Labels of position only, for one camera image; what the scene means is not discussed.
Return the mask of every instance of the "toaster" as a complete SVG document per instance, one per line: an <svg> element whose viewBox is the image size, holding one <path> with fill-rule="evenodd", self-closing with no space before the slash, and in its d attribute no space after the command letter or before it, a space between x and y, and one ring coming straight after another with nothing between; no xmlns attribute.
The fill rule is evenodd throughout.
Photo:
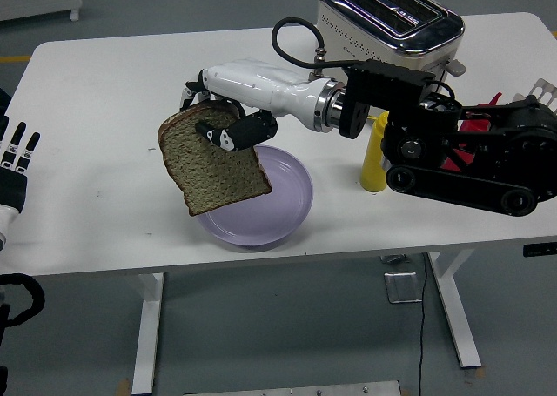
<svg viewBox="0 0 557 396"><path fill-rule="evenodd" d="M319 0L317 27L329 61L371 58L440 81L466 70L454 59L464 21L433 0ZM328 73L346 81L341 70Z"/></svg>

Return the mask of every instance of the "mustard bottle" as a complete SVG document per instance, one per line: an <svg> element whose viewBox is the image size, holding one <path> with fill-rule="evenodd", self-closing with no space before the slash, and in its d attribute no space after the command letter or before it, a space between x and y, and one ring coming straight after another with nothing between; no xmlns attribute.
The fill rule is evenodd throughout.
<svg viewBox="0 0 557 396"><path fill-rule="evenodd" d="M364 165L362 166L362 174L359 183L368 191L377 192L386 188L386 172L381 167L381 159L383 157L381 140L385 133L388 116L389 112L384 111L375 119L375 122L373 122L372 134L367 144L366 157L364 158Z"/></svg>

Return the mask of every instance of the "white table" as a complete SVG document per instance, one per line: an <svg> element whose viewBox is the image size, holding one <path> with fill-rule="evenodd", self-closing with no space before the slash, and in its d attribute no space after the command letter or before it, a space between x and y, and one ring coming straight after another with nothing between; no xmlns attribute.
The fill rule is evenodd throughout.
<svg viewBox="0 0 557 396"><path fill-rule="evenodd" d="M465 21L457 58L467 72L448 80L461 103L484 103L497 91L508 102L517 92L527 94L539 77L555 83L557 41L537 17L519 13ZM28 172L25 208L0 256L0 272L39 278L133 274L130 279L145 293L140 341L151 337L144 350L138 349L133 392L141 393L152 379L163 281L157 273L434 252L460 362L479 365L453 274L477 247L554 241L557 200L512 218L388 190L371 194L359 186L369 128L349 140L335 131L308 131L295 118L282 117L268 144L299 158L315 187L312 210L301 227L271 249L247 250L219 242L188 216L182 193L162 164L158 127L177 110L185 81L204 67L255 57L305 74L274 53L270 35L269 29L230 30L39 46L8 110L11 119L24 120L42 138ZM309 31L289 27L279 36L295 57L312 58Z"/></svg>

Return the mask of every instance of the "metal floor plate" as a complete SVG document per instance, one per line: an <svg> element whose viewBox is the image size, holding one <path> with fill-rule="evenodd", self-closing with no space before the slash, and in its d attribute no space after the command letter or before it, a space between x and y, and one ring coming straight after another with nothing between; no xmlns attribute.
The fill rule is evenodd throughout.
<svg viewBox="0 0 557 396"><path fill-rule="evenodd" d="M421 302L416 272L386 272L385 285L391 303Z"/></svg>
<svg viewBox="0 0 557 396"><path fill-rule="evenodd" d="M376 381L349 385L308 386L243 392L196 393L197 396L400 396L398 381Z"/></svg>

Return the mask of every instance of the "slice of bread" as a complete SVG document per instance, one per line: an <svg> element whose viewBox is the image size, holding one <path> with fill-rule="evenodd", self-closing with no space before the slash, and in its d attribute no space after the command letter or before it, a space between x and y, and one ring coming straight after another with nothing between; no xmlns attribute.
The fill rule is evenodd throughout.
<svg viewBox="0 0 557 396"><path fill-rule="evenodd" d="M203 120L222 129L238 120L225 101L204 101L169 117L158 130L166 170L184 193L190 215L270 193L271 183L253 148L225 151L195 131Z"/></svg>

